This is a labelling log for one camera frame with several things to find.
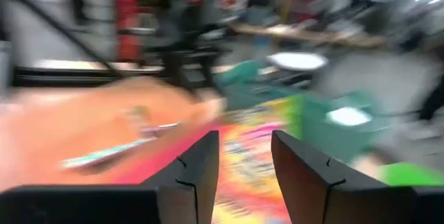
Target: table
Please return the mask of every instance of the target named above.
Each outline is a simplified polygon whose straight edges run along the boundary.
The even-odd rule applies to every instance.
[[[0,115],[0,190],[21,184],[138,184],[217,128],[223,101],[211,92],[201,96],[205,100],[196,103],[185,91],[146,77],[96,89],[19,89]],[[148,109],[154,126],[181,125],[100,173],[62,168],[65,159],[139,139],[140,130],[126,116],[139,106]]]

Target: metal rack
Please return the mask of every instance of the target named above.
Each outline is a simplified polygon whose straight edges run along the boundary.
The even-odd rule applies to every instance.
[[[102,55],[88,47],[79,37],[71,33],[63,24],[52,18],[41,6],[33,0],[15,0],[24,4],[34,15],[46,22],[51,28],[67,38],[72,44],[82,50],[92,62],[97,62],[104,69],[46,69],[19,66],[19,55],[15,49],[19,42],[10,37],[12,54],[9,58],[10,84],[13,87],[94,87],[127,76],[158,76],[156,71],[122,71],[109,63]],[[0,0],[0,13],[5,15],[7,10],[4,0]]]

